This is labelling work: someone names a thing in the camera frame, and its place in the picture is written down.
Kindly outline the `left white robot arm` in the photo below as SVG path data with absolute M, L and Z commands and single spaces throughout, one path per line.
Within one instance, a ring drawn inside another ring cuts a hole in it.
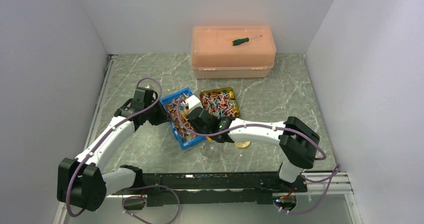
M 75 158 L 64 158 L 58 166 L 57 200 L 94 212 L 105 198 L 126 189 L 131 194 L 144 187 L 143 171 L 122 165 L 105 174 L 104 169 L 118 148 L 145 122 L 160 125 L 169 115 L 158 100 L 159 94 L 149 88 L 138 87 L 133 98 L 116 110 L 107 128 Z

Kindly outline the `gold square candy tin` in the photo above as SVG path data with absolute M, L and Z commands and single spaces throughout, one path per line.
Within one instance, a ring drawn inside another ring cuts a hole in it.
M 238 118 L 241 115 L 231 87 L 203 91 L 199 94 L 199 99 L 203 108 L 218 118 Z

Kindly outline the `blue plastic candy bin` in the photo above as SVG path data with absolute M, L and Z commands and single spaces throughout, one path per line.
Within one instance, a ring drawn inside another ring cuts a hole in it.
M 172 133 L 174 137 L 176 138 L 177 142 L 179 143 L 180 148 L 182 150 L 191 148 L 206 140 L 206 137 L 196 136 L 188 132 L 186 129 L 183 128 L 183 126 L 180 124 L 178 120 L 177 109 L 176 109 L 177 101 L 179 99 L 181 99 L 182 101 L 185 101 L 192 95 L 193 93 L 191 89 L 186 87 L 180 91 L 177 91 L 173 94 L 165 96 L 159 100 L 161 105 L 165 109 L 165 111 L 171 117 L 171 120 L 169 122 L 172 128 Z

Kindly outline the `clear glass jar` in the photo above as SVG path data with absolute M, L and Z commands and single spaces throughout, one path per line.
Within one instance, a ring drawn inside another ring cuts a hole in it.
M 220 154 L 220 145 L 216 142 L 203 143 L 200 146 L 200 153 L 204 160 L 211 160 Z

